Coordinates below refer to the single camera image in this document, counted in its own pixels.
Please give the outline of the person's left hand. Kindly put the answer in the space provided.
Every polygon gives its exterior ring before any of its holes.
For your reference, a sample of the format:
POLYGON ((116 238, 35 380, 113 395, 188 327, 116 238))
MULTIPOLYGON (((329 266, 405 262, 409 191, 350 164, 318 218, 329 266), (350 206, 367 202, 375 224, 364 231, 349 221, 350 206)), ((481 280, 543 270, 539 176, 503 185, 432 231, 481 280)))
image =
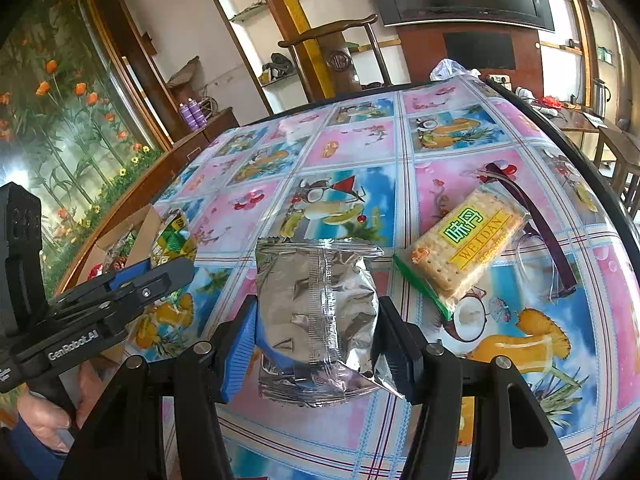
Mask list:
MULTIPOLYGON (((92 363, 82 363, 78 372, 80 398, 74 419, 79 428, 84 426, 102 391, 102 379, 92 363)), ((62 438, 62 431, 70 430, 72 418, 62 408, 25 390, 17 400, 17 411, 29 430, 47 448, 61 453, 70 450, 62 438)))

